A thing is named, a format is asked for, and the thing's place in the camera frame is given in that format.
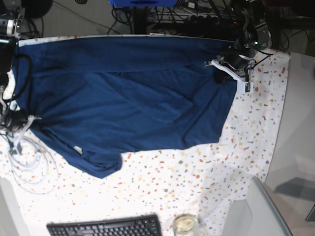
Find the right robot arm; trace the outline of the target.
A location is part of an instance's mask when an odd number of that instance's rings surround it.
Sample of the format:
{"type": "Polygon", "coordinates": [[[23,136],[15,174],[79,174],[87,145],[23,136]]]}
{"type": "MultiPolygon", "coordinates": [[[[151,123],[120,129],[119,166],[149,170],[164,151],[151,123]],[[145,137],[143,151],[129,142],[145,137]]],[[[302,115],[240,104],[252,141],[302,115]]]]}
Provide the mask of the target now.
{"type": "Polygon", "coordinates": [[[0,128],[6,132],[16,132],[26,125],[28,117],[24,111],[10,109],[10,105],[26,89],[23,86],[20,92],[4,99],[3,94],[9,84],[9,76],[14,59],[28,56],[15,54],[21,37],[20,27],[24,19],[25,9],[20,0],[2,0],[0,2],[0,128]]]}

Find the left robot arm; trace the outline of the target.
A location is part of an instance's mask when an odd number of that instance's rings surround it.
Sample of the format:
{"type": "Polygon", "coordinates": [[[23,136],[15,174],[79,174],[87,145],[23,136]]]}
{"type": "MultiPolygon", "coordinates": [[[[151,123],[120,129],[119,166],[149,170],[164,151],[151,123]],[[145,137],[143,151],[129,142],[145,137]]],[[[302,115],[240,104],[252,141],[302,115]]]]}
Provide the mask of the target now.
{"type": "Polygon", "coordinates": [[[238,39],[233,46],[221,52],[217,59],[220,65],[231,70],[243,70],[258,52],[270,47],[271,36],[265,19],[265,6],[261,0],[232,0],[230,3],[238,20],[234,22],[238,39]]]}

